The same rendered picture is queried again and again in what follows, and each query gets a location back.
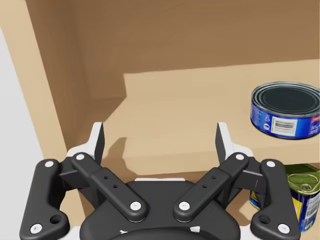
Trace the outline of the pale wooden shelf unit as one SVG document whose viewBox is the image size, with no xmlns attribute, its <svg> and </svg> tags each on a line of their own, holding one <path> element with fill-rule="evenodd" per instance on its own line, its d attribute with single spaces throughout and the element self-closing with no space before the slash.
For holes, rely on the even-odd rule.
<svg viewBox="0 0 320 240">
<path fill-rule="evenodd" d="M 35 165 L 103 122 L 102 164 L 124 181 L 199 179 L 226 122 L 258 160 L 319 162 L 320 138 L 256 130 L 263 83 L 320 86 L 320 0 L 0 0 L 0 152 L 6 234 Z"/>
</svg>

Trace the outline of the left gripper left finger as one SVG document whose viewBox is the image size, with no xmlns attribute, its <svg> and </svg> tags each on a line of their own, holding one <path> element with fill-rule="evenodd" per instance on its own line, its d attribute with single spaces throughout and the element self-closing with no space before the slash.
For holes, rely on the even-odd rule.
<svg viewBox="0 0 320 240">
<path fill-rule="evenodd" d="M 65 194 L 92 188 L 132 223 L 148 215 L 147 203 L 110 169 L 101 166 L 104 126 L 95 122 L 86 143 L 68 150 L 65 159 L 44 159 L 35 166 L 20 226 L 22 240 L 59 240 L 70 231 L 68 216 L 60 210 Z"/>
</svg>

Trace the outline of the blue flat can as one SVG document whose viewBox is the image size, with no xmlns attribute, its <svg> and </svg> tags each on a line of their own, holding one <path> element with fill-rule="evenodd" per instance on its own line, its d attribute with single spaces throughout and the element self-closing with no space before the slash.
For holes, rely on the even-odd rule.
<svg viewBox="0 0 320 240">
<path fill-rule="evenodd" d="M 320 133 L 320 89 L 289 81 L 262 84 L 251 93 L 250 121 L 277 138 L 314 137 Z"/>
</svg>

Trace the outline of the green and blue rectangular can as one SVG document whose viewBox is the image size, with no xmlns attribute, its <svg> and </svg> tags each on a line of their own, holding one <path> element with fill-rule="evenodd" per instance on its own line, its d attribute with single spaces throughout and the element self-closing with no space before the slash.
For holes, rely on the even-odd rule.
<svg viewBox="0 0 320 240">
<path fill-rule="evenodd" d="M 320 205 L 320 169 L 310 163 L 285 165 L 293 206 L 301 232 L 315 223 Z"/>
</svg>

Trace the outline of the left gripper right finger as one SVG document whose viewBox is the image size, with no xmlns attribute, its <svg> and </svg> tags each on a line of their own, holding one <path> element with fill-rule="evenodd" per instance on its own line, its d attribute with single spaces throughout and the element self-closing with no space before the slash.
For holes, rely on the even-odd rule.
<svg viewBox="0 0 320 240">
<path fill-rule="evenodd" d="M 252 151 L 232 142 L 228 126 L 218 122 L 215 147 L 219 166 L 209 170 L 173 205 L 181 223 L 195 219 L 217 200 L 226 207 L 241 190 L 257 194 L 260 210 L 252 216 L 250 231 L 261 240 L 298 240 L 300 227 L 283 163 L 276 159 L 258 162 Z"/>
</svg>

